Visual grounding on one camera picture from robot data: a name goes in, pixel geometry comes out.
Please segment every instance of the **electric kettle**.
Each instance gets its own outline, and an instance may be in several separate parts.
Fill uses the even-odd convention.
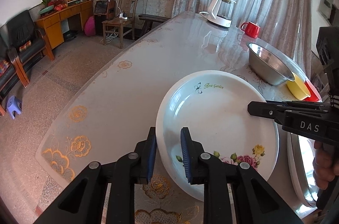
[[[226,3],[223,9],[225,15],[218,15],[221,2]],[[214,23],[221,27],[228,28],[231,26],[233,9],[235,4],[236,2],[234,0],[212,0],[212,3],[208,7],[208,12],[202,11],[199,14],[211,23]]]

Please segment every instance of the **floor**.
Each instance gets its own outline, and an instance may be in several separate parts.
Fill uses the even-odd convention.
[[[78,36],[53,50],[29,72],[30,84],[18,82],[9,95],[22,99],[15,120],[0,117],[0,196],[19,224],[31,224],[62,188],[35,160],[46,131],[75,93],[108,61],[118,55],[118,39],[103,46],[102,37]],[[124,40],[124,47],[132,41]]]

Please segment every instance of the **hand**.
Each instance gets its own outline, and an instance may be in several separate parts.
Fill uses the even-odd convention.
[[[326,190],[328,183],[334,179],[335,175],[339,175],[339,162],[331,167],[331,155],[322,149],[321,142],[315,141],[314,148],[316,149],[316,156],[313,160],[313,176],[317,186]]]

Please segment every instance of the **screw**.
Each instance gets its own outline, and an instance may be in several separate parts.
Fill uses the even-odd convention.
[[[249,163],[246,163],[246,162],[241,162],[240,163],[240,167],[242,169],[249,169],[250,168],[250,164]]]
[[[200,154],[201,159],[208,160],[211,158],[211,155],[207,152],[201,153]]]
[[[128,155],[128,158],[129,159],[137,159],[139,157],[139,154],[136,153],[136,152],[131,152],[129,155]]]
[[[93,162],[89,163],[90,169],[96,169],[97,167],[99,167],[99,163],[97,161],[93,161]]]

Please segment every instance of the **metal basin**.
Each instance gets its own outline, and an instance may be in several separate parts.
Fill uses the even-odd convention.
[[[255,43],[248,42],[247,46],[250,67],[260,78],[272,85],[294,81],[291,70],[276,55]]]

